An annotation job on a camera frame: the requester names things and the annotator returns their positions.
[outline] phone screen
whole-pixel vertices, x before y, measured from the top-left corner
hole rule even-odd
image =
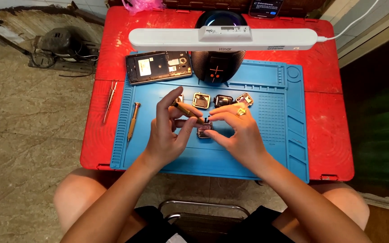
[[[277,16],[282,4],[283,0],[253,0],[249,15],[273,19]]]

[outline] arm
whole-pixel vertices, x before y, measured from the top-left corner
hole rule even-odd
[[[205,131],[205,134],[224,146],[241,164],[270,185],[315,242],[370,242],[351,218],[266,151],[249,109],[245,115],[235,115],[243,107],[242,104],[235,104],[210,112],[210,121],[221,120],[232,126],[235,130],[232,137],[226,138],[213,130]]]
[[[73,224],[61,242],[116,242],[127,218],[152,177],[185,149],[196,118],[179,120],[183,113],[169,105],[182,93],[178,87],[157,104],[156,119],[145,151],[124,174]],[[180,104],[197,116],[202,112]],[[178,135],[173,133],[181,128]]]

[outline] gold screwdriver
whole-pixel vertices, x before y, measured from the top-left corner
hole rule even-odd
[[[192,117],[192,116],[196,117],[197,118],[196,123],[201,124],[201,125],[205,125],[202,118],[197,117],[197,115],[195,115],[193,112],[187,110],[186,108],[180,106],[177,102],[174,101],[170,106],[176,107],[178,110],[182,111],[182,113],[184,113],[187,117]]]
[[[127,133],[127,146],[128,146],[128,142],[130,141],[131,137],[133,136],[134,124],[136,124],[136,117],[138,116],[139,106],[140,106],[139,102],[134,103],[133,117],[131,118],[130,127],[129,127],[128,133]]]

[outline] marble floor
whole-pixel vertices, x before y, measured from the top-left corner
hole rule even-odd
[[[28,58],[0,46],[0,242],[59,242],[52,197],[58,183],[80,167],[79,155],[94,77],[65,78],[27,66]],[[254,181],[158,174],[138,206],[167,199],[286,207]],[[168,206],[164,213],[240,216],[227,209]]]

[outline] red table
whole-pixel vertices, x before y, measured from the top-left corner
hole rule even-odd
[[[165,9],[130,16],[124,7],[109,9],[80,155],[84,168],[111,170],[109,164],[126,76],[125,56],[134,51],[128,33],[135,28],[193,28],[201,14]],[[309,28],[318,36],[334,35],[332,25],[324,20],[244,17],[251,28]],[[352,179],[354,163],[335,41],[317,43],[308,51],[249,51],[246,59],[302,65],[310,179]],[[108,119],[103,124],[112,80],[119,82]]]

